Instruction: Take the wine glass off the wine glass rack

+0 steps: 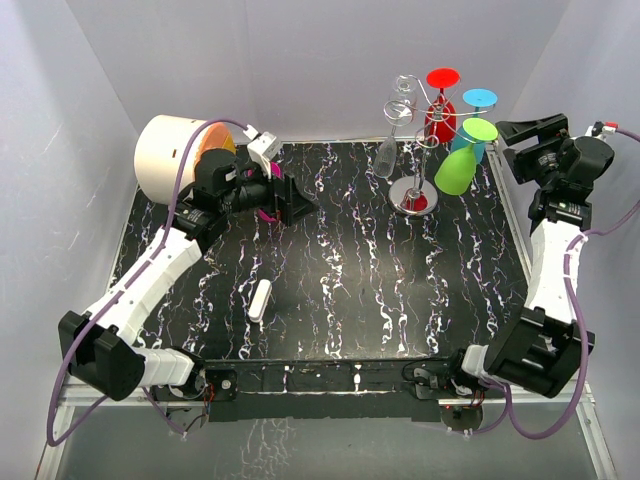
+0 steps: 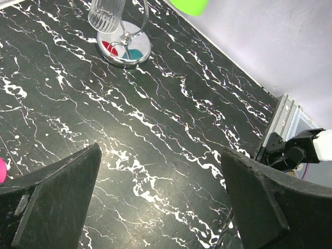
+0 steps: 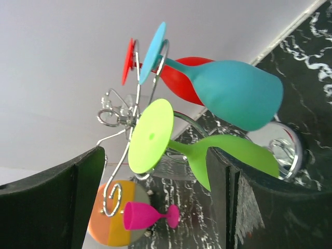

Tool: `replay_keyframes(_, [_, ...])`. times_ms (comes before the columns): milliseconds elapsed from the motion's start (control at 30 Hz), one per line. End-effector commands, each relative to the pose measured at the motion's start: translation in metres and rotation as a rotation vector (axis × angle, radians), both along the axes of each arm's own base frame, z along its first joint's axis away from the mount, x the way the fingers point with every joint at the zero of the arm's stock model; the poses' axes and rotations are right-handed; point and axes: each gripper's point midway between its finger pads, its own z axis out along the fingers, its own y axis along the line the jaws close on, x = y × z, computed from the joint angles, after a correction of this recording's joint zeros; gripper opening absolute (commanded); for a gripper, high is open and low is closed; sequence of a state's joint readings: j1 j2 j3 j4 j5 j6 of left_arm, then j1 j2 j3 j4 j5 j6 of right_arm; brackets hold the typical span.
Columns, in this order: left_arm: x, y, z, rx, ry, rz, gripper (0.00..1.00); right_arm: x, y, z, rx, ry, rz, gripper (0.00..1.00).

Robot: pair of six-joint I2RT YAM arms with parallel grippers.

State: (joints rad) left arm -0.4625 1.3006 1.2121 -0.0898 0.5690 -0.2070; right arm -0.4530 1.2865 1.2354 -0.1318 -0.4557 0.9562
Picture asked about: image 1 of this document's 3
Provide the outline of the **pink wine glass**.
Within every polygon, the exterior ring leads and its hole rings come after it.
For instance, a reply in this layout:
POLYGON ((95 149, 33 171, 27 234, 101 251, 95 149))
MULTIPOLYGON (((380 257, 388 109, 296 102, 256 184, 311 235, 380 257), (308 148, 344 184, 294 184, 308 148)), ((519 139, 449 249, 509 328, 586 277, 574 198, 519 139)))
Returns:
MULTIPOLYGON (((270 167, 271 167, 271 173, 272 173, 273 176, 275 176, 277 178, 281 178, 282 177, 282 171, 280 169, 280 166, 276 162, 271 162, 270 163, 270 167)), ((278 223, 279 222, 279 217, 278 216, 272 216, 272 215, 266 213, 262 209, 258 210, 258 215, 259 215, 260 219, 262 219, 263 221, 265 221, 267 223, 278 223)))

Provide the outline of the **green wine glass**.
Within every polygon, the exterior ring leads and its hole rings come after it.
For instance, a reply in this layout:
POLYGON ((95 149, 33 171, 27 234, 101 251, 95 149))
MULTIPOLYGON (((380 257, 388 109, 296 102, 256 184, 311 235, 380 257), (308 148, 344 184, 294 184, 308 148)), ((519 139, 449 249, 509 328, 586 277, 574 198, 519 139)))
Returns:
POLYGON ((469 138, 467 144, 450 153, 434 177, 436 187, 447 195, 460 196, 468 190, 476 173, 474 146, 493 142, 498 137, 497 128, 480 117, 465 119, 463 128, 469 138))

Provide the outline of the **clear champagne flute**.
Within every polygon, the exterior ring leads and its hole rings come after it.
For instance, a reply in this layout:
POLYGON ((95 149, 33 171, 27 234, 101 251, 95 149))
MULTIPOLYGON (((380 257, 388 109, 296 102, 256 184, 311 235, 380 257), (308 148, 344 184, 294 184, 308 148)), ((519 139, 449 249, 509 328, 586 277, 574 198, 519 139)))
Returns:
POLYGON ((380 145, 372 165, 377 177, 389 178, 393 173, 397 159, 396 130, 413 121, 414 109, 411 100, 406 97, 392 98, 385 103, 383 111, 391 131, 380 145))

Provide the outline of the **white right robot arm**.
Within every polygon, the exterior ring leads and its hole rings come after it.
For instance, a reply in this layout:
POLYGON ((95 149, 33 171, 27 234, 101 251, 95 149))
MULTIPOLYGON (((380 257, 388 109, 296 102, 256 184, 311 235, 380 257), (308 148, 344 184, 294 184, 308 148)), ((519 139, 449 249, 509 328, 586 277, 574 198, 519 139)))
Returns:
POLYGON ((571 136, 563 114, 524 122, 500 121, 499 136, 486 154, 504 161, 519 184, 538 188, 528 209, 532 248, 524 305, 487 345, 471 345, 445 376, 447 388, 466 397, 481 382, 506 381, 555 397, 579 370, 595 345, 582 334, 569 287, 577 285, 570 261, 591 226, 588 201, 595 181, 611 166, 614 150, 606 138, 618 126, 597 121, 571 136))

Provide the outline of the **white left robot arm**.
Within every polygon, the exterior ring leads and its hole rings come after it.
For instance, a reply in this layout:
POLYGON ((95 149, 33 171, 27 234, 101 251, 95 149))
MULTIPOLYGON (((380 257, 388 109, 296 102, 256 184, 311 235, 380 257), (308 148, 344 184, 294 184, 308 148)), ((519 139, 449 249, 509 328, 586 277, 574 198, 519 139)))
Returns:
POLYGON ((186 399, 200 396, 207 376, 201 360, 178 347, 137 348, 137 335, 160 300, 224 233, 232 214, 258 209, 286 226, 317 206, 292 176, 276 173, 268 133, 249 144, 249 159, 216 145, 192 158, 189 149, 169 176, 168 217, 132 268, 82 314, 58 324, 62 375, 71 375, 114 401, 137 388, 169 386, 186 399))

